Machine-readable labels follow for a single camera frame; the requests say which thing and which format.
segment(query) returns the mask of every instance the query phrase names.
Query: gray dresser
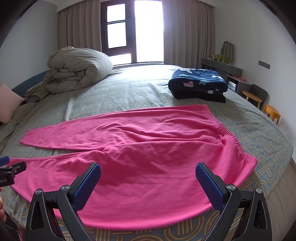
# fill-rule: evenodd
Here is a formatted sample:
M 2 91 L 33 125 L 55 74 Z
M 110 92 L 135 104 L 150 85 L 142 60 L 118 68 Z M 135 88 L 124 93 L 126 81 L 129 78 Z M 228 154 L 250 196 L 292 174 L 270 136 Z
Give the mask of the gray dresser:
M 227 75 L 231 74 L 242 76 L 242 69 L 207 58 L 202 59 L 202 68 L 216 71 L 225 80 Z

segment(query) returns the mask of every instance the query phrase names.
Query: white wall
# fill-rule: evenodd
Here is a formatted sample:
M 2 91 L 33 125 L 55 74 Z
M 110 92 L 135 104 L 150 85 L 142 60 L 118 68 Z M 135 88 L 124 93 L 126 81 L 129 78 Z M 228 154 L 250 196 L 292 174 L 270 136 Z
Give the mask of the white wall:
M 48 57 L 58 50 L 56 10 L 56 5 L 39 0 L 0 47 L 0 78 L 9 88 L 49 69 Z
M 280 20 L 258 0 L 236 0 L 215 8 L 216 48 L 224 41 L 236 47 L 234 66 L 243 77 L 265 89 L 269 104 L 281 113 L 280 129 L 296 148 L 296 45 Z M 268 70 L 258 65 L 262 60 Z

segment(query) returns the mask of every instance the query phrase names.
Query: folded blanket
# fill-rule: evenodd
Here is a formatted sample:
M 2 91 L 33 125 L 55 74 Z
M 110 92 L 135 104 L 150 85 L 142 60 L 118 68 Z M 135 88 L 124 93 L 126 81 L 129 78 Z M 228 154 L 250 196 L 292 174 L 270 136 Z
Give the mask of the folded blanket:
M 104 79 L 113 69 L 109 57 L 96 50 L 66 47 L 49 57 L 43 85 L 53 94 L 82 89 Z
M 192 88 L 207 94 L 220 94 L 228 90 L 224 79 L 216 71 L 207 69 L 179 69 L 168 83 L 172 92 Z
M 43 85 L 43 81 L 42 81 L 39 84 L 28 89 L 25 94 L 25 97 L 28 98 L 28 97 L 32 97 L 32 96 L 37 96 L 40 98 L 40 100 L 43 100 L 48 95 L 50 95 L 50 93 L 45 89 L 45 87 Z
M 206 94 L 204 92 L 192 90 L 191 88 L 187 88 L 186 90 L 178 90 L 176 92 L 172 91 L 172 95 L 178 100 L 199 98 L 199 99 L 203 99 L 203 100 L 207 100 L 207 101 L 226 103 L 226 98 L 224 95 Z

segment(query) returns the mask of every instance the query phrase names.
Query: curtain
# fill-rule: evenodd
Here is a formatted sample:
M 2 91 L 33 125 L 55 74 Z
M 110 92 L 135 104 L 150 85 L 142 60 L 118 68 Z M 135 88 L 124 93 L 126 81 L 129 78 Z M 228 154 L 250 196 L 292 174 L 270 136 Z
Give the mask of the curtain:
M 102 51 L 101 1 L 85 0 L 59 12 L 59 49 L 73 46 Z
M 164 24 L 164 64 L 201 68 L 202 58 L 215 51 L 212 6 L 197 0 L 161 0 Z

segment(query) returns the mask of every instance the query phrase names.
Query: metal screw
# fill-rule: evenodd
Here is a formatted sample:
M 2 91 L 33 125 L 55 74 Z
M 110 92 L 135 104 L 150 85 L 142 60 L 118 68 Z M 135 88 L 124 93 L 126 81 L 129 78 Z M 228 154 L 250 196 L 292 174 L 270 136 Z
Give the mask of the metal screw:
M 229 190 L 232 190 L 232 191 L 236 189 L 235 185 L 233 184 L 229 184 L 227 187 Z
M 262 190 L 260 188 L 256 188 L 257 193 L 262 193 Z
M 62 186 L 62 190 L 63 190 L 63 191 L 67 191 L 69 188 L 70 188 L 69 185 L 63 185 L 63 186 Z
M 35 191 L 35 194 L 40 194 L 41 192 L 42 192 L 41 189 L 37 189 L 37 190 Z

